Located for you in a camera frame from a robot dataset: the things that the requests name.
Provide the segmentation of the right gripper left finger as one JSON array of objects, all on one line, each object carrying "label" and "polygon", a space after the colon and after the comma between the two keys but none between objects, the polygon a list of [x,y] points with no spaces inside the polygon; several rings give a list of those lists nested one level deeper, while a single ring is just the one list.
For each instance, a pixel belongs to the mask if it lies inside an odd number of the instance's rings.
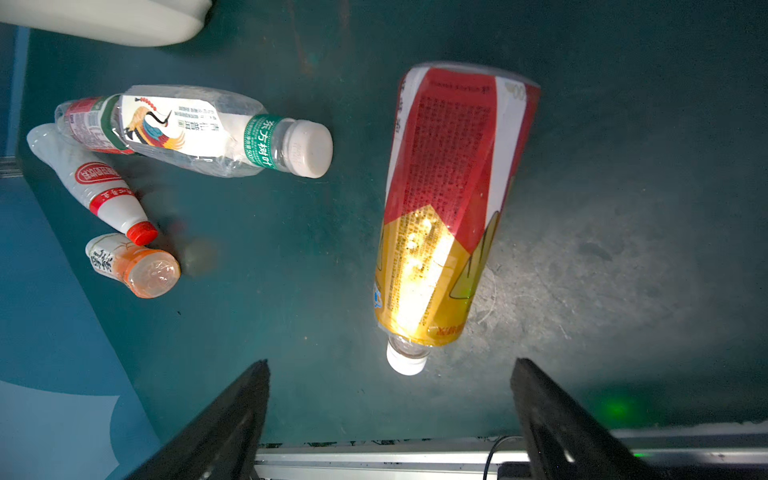
[{"label": "right gripper left finger", "polygon": [[260,360],[134,470],[130,479],[257,479],[256,453],[269,400],[270,370]]}]

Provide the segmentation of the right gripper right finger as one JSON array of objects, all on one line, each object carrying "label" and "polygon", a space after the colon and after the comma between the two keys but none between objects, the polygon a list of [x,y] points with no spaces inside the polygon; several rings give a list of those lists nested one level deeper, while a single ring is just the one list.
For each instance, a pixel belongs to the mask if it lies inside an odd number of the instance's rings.
[{"label": "right gripper right finger", "polygon": [[516,360],[510,387],[534,479],[654,477],[532,360]]}]

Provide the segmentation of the white orange label bottle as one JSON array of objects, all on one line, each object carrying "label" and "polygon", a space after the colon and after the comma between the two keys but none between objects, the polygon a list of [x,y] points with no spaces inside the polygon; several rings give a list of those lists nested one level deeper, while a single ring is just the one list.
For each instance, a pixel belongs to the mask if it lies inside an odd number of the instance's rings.
[{"label": "white orange label bottle", "polygon": [[181,267],[173,255],[138,246],[120,233],[93,238],[85,255],[96,273],[122,283],[142,299],[166,294],[181,278]]}]

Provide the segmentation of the white bottle red cap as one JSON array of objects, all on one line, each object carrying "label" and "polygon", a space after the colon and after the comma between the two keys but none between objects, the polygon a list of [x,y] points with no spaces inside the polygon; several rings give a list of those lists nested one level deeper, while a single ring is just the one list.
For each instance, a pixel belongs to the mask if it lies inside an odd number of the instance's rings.
[{"label": "white bottle red cap", "polygon": [[158,231],[133,190],[108,163],[67,140],[52,124],[27,134],[32,153],[54,170],[64,187],[93,215],[139,246],[152,243]]}]

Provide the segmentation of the white label green cap bottle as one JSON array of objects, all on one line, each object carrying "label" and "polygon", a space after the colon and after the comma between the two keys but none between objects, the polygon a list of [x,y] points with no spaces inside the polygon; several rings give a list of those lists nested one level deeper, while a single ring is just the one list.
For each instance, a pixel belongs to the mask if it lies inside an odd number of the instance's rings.
[{"label": "white label green cap bottle", "polygon": [[119,96],[115,118],[134,152],[208,176],[274,170],[317,179],[333,158],[326,126],[270,114],[255,99],[212,88],[135,85]]}]

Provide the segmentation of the yellow red tea bottle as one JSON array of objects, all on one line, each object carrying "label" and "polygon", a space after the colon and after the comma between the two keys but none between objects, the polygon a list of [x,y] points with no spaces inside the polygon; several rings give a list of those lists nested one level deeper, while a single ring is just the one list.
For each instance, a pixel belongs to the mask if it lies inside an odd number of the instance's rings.
[{"label": "yellow red tea bottle", "polygon": [[421,373],[461,336],[540,96],[475,64],[427,62],[402,78],[373,283],[395,372]]}]

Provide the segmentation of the clear bottle red label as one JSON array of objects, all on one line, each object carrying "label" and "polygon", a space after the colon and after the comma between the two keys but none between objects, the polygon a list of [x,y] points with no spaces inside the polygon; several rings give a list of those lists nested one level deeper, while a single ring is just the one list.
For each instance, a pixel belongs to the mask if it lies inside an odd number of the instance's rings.
[{"label": "clear bottle red label", "polygon": [[57,106],[54,123],[58,131],[88,150],[117,155],[131,155],[118,134],[116,106],[120,96],[100,96],[71,100]]}]

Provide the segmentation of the white waste bin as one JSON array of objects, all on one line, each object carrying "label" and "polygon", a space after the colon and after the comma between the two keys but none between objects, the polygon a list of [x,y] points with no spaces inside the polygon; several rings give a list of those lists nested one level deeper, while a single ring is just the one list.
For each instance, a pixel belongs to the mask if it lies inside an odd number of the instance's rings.
[{"label": "white waste bin", "polygon": [[6,0],[1,21],[132,47],[183,43],[203,28],[210,0]]}]

